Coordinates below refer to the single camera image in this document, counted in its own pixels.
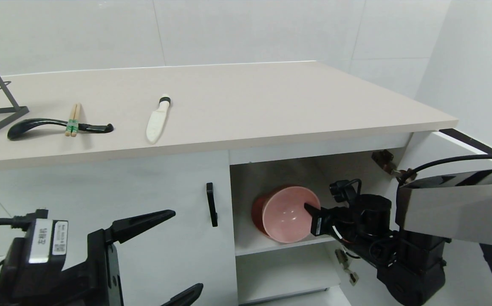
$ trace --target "chopsticks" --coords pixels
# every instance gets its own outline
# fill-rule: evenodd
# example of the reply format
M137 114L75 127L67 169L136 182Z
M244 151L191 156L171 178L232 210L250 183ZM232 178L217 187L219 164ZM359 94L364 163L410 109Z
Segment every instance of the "chopsticks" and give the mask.
M67 123L67 128L65 129L65 136L76 137L76 134L78 133L79 111L81 108L82 105L80 103L73 105L71 116L69 116L69 122Z

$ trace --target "cabinet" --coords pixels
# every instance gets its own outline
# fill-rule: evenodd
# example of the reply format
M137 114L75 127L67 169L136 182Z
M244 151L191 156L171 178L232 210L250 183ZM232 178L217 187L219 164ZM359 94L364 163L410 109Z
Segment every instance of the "cabinet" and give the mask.
M196 305L237 304L227 151L8 170L0 172L0 203L13 215L46 207L50 218L69 220L65 268L85 260L91 231L172 209L174 218L116 244L126 305L161 305L195 283L204 284Z
M0 203L11 215L47 207L50 217L68 219L70 252L65 267L83 261L85 235L107 228L112 220L163 209L176 211L176 217L118 246L128 306L162 304L197 282L205 284L196 304L200 306L285 297L303 301L308 297L293 296L339 286L353 306L374 300L393 306L396 301L376 279L376 270L364 261L353 260L351 269L360 281L349 284L336 263L333 251L338 243L332 238L310 236L296 244L279 244L260 234L250 218L253 199L281 184L300 184L316 192L324 207L333 207L336 203L328 184L360 178L364 193L394 201L397 182L371 160L372 151L389 149L400 169L481 152L439 132L414 133L405 147L362 144L358 148L367 151L355 152L351 146L343 149L349 143L343 139L324 145L321 156L296 158L295 154L306 153L289 151L288 159L277 161L266 161L274 159L274 148L267 154L258 147L249 149L257 150L256 154L243 155L249 159L230 159L233 152L214 151L0 171ZM308 146L319 148L320 144L303 146L303 152L314 152ZM233 160L242 161L231 164ZM492 161L466 161L423 170L419 177L488 168ZM210 220L207 182L214 186L217 227ZM452 242L444 257L447 283L429 306L449 300L458 305L492 302L491 273L477 244ZM464 275L471 279L466 285L461 281Z
M431 132L454 128L456 118L317 62L73 71L12 80L11 91L28 101L32 118L62 118L80 101L86 122L116 127L76 139L32 133L18 142L0 130L0 205L10 215L46 207L50 218L69 220L65 267L85 260L89 232L130 215L176 211L118 245L127 306L162 304L197 282L205 287L196 306L257 303L339 286L344 295L337 296L353 306L395 305L376 270L361 260L351 266L360 281L350 286L332 238L278 244L260 234L250 219L252 201L291 183L314 190L324 207L332 207L328 184L351 178L363 180L364 193L393 200L397 182L371 160L373 151L389 149L401 169L479 153ZM161 139L151 145L145 120L162 93L172 97L172 107ZM420 177L484 168L492 161L449 164ZM214 186L217 227L207 182ZM433 305L492 301L491 273L478 246L450 244L445 254L448 281ZM464 286L469 294L458 287L463 275L472 280ZM291 298L308 304L306 296Z

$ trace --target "hinge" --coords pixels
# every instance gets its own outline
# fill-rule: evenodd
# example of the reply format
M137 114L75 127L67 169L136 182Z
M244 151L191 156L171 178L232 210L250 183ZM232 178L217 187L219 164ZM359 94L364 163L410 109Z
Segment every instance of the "hinge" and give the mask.
M410 168L407 171L397 170L397 166L393 163L393 154L388 150L373 152L370 158L374 160L374 162L378 165L378 167L380 167L380 169L384 170L384 172L395 178L400 178L401 176L403 176L404 173L411 170ZM415 180L416 176L417 174L414 174L409 179L407 179L407 182Z
M346 252L343 251L342 249L336 249L335 255L337 256L337 260L339 260L339 264L341 264L344 272L348 274L351 285L355 286L357 281L359 281L359 275L357 275L357 273L349 269L350 261L348 259L348 256L346 255Z

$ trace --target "white knife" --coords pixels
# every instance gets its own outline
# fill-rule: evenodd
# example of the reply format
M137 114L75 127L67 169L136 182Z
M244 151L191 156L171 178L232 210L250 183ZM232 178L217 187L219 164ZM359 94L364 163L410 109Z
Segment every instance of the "white knife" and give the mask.
M159 99L159 107L156 111L151 113L146 127L146 137L151 144L155 144L163 132L169 106L170 97L163 95L161 99Z

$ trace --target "countertop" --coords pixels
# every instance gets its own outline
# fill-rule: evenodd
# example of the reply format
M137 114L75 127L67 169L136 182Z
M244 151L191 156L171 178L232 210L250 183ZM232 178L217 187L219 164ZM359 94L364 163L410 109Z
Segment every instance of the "countertop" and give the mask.
M124 68L5 77L27 118L111 123L108 134L65 137L64 127L9 141L0 130L0 169L195 151L317 142L454 128L457 119L319 62ZM172 104L155 145L145 128L161 95ZM0 94L0 107L6 104Z

